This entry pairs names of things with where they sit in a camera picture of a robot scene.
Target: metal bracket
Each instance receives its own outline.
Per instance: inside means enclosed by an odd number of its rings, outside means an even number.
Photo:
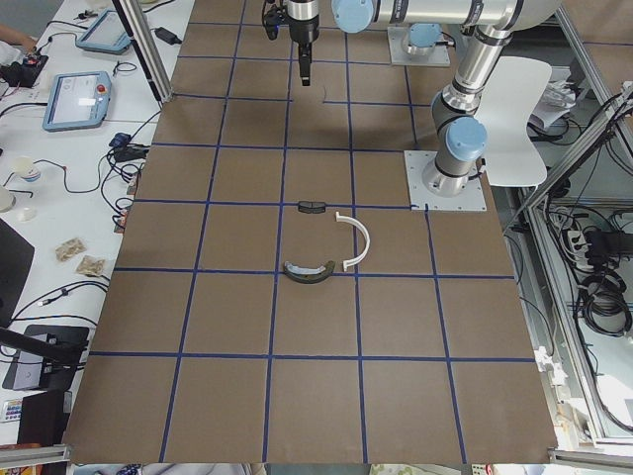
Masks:
[[[486,199],[482,191],[479,178],[470,180],[464,190],[452,198],[444,198],[430,191],[422,183],[422,171],[429,161],[435,159],[436,151],[407,150],[405,151],[405,164],[407,168],[408,196],[411,209],[424,211],[427,207],[431,211],[471,211],[484,212]],[[473,166],[471,174],[476,174],[477,168]]]
[[[408,54],[403,49],[403,39],[407,34],[408,27],[388,27],[387,37],[389,39],[389,51],[392,56],[392,64],[403,66],[430,66],[448,67],[451,59],[448,56],[448,47],[436,46],[433,51],[426,56]]]

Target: power adapter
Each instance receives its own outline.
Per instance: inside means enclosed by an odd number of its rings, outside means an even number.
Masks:
[[[180,45],[182,40],[180,40],[175,34],[171,33],[166,28],[158,27],[154,30],[154,34],[157,38],[160,38],[168,45]]]

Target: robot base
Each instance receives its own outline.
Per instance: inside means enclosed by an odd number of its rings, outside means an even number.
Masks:
[[[403,38],[407,34],[407,30],[407,27],[387,28],[389,51],[392,55],[392,64],[432,67],[448,67],[451,65],[451,59],[448,56],[448,48],[444,46],[435,47],[431,54],[426,56],[408,54],[403,49]]]
[[[422,182],[422,172],[426,164],[435,159],[435,151],[407,150],[405,151],[405,166],[407,168],[408,197],[411,209],[424,211],[469,211],[484,212],[486,199],[482,191],[479,178],[469,181],[466,188],[459,195],[444,198],[430,191]],[[472,174],[477,173],[473,166]]]

